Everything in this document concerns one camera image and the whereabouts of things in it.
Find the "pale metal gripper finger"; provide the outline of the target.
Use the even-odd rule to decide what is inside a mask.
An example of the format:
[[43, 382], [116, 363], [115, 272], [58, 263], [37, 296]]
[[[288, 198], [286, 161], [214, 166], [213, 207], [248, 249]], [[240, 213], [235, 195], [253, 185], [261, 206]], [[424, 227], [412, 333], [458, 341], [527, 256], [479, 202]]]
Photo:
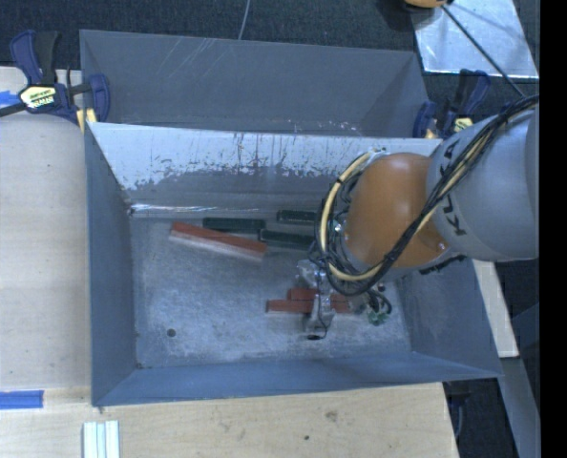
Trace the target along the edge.
[[299, 260], [296, 266], [297, 284], [301, 287], [316, 287], [319, 281], [319, 267], [311, 260]]
[[314, 305], [311, 313], [304, 319], [304, 335], [310, 341], [323, 340], [334, 320], [335, 311]]

